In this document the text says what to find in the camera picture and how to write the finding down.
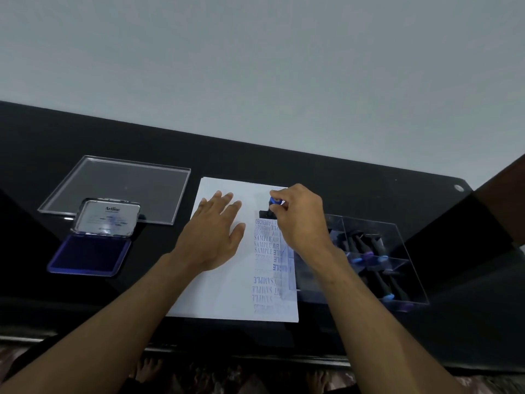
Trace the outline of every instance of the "gray wall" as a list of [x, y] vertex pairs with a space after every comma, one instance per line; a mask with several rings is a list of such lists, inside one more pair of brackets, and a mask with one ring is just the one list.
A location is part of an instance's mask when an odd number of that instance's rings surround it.
[[525, 0], [0, 0], [0, 99], [477, 187], [525, 152], [524, 16]]

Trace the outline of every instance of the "hand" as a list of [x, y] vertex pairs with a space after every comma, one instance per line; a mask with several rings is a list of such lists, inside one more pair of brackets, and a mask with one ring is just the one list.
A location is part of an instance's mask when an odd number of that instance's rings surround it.
[[334, 247], [326, 227], [323, 201], [320, 196], [301, 184], [280, 191], [270, 191], [274, 199], [284, 200], [273, 204], [270, 210], [277, 216], [277, 225], [286, 243], [310, 264], [314, 255]]
[[230, 234], [241, 201], [233, 202], [224, 209], [232, 200], [233, 193], [221, 195], [217, 191], [209, 201], [206, 198], [200, 201], [170, 253], [178, 262], [188, 263], [188, 267], [194, 268], [198, 274], [213, 270], [232, 258], [244, 235], [244, 223], [237, 224]]

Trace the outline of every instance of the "black table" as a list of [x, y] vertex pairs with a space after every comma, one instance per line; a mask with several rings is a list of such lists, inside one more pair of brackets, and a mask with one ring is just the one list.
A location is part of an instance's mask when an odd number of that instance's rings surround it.
[[[129, 288], [173, 248], [203, 176], [280, 186], [300, 182], [322, 196], [326, 213], [395, 223], [407, 244], [423, 243], [413, 238], [422, 236], [447, 211], [470, 202], [471, 189], [459, 178], [6, 102], [0, 102], [0, 122], [0, 189], [4, 211], [9, 210], [4, 228], [10, 231], [4, 237], [0, 276], [4, 338], [67, 331]], [[114, 278], [45, 271], [71, 222], [43, 215], [37, 208], [86, 154], [192, 169], [175, 224], [139, 226], [140, 234]], [[272, 160], [279, 168], [268, 169], [263, 160]], [[419, 255], [417, 243], [412, 246], [418, 254], [413, 262], [423, 285], [438, 287], [441, 281], [433, 280], [435, 264]], [[439, 333], [425, 335], [434, 325], [431, 313], [432, 306], [399, 318], [442, 362], [468, 364], [461, 351], [443, 351]], [[152, 341], [157, 347], [228, 354], [344, 355], [326, 306], [299, 303], [299, 320], [287, 324], [165, 318]]]

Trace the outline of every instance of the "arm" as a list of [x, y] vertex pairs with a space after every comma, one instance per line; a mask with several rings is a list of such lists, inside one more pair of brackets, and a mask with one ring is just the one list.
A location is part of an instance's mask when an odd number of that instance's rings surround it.
[[463, 387], [410, 335], [331, 243], [322, 200], [298, 184], [271, 191], [282, 234], [313, 269], [363, 393], [464, 393]]
[[230, 227], [240, 201], [233, 194], [202, 199], [177, 245], [130, 289], [0, 387], [10, 393], [115, 393], [157, 325], [200, 272], [224, 264], [244, 234]]

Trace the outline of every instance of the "right hand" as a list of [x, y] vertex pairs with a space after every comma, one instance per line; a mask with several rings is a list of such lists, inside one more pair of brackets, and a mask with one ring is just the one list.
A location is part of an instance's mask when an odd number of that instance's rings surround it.
[[270, 196], [285, 201], [282, 205], [271, 205], [270, 210], [277, 216], [286, 243], [308, 264], [316, 255], [333, 251], [320, 196], [301, 184], [270, 191]]

